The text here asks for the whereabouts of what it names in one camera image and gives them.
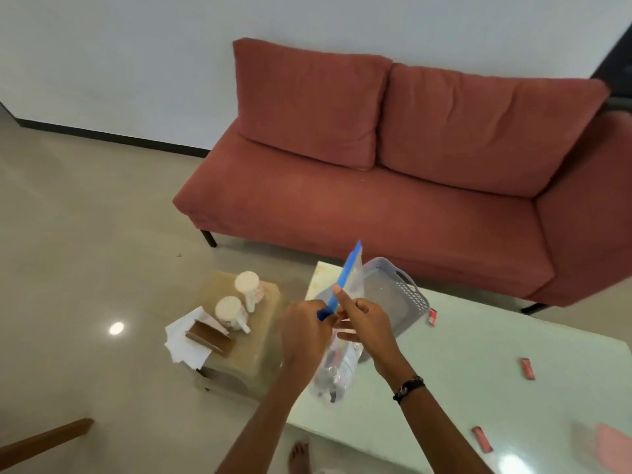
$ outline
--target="white wall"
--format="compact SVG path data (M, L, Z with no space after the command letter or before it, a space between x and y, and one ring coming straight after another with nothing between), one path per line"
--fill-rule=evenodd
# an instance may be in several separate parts
M0 0L18 118L210 148L236 116L231 41L502 76L588 77L632 0Z

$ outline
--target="red sofa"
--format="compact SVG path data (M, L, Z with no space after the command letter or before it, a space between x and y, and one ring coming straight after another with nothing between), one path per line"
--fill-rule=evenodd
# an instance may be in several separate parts
M195 227L567 306L632 274L632 117L598 80L234 42L239 118L176 195Z

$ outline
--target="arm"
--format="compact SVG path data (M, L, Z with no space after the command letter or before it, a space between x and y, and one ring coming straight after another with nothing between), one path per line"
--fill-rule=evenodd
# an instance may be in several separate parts
M393 393L397 392L413 378L415 371L399 350L388 315L377 304L352 300L337 286L334 293L341 306L335 327L355 331L355 334L340 332L338 336L361 342L373 358L377 372ZM410 392L402 400L401 410L435 474L492 473L426 387Z
M318 321L322 301L292 304L279 320L283 365L216 474L264 474L285 426L289 411L311 381L331 341L335 316Z
M568 306L632 275L632 116L592 120L535 208L556 274L528 299Z

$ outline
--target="red packet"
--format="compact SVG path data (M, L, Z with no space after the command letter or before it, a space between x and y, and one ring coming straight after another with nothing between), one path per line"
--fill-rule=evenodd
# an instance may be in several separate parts
M527 379L535 381L535 373L531 367L531 361L527 358L520 358L520 366L522 366L522 374L524 374Z
M437 310L431 308L430 312L428 313L428 324L434 327L436 322L437 322Z
M614 474L632 472L632 439L615 428L597 425L596 452L599 462Z
M480 426L474 426L472 428L472 432L474 433L474 436L476 436L478 445L480 446L484 454L489 454L494 451L494 448L491 444L489 444L489 441L487 440L487 437L485 436L485 433L480 428Z

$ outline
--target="wooden side table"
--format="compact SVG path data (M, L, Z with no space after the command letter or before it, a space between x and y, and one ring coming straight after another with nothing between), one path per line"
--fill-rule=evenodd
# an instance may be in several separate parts
M236 277L223 271L213 272L202 286L195 306L202 306L214 316L215 305L225 296L237 296L243 303L243 296L234 287ZM227 357L210 353L199 371L203 376L197 381L199 387L253 399L260 399L268 390L281 361L276 320L289 302L276 284L262 281L261 286L265 295L255 312L250 313L250 333L230 331L235 347Z

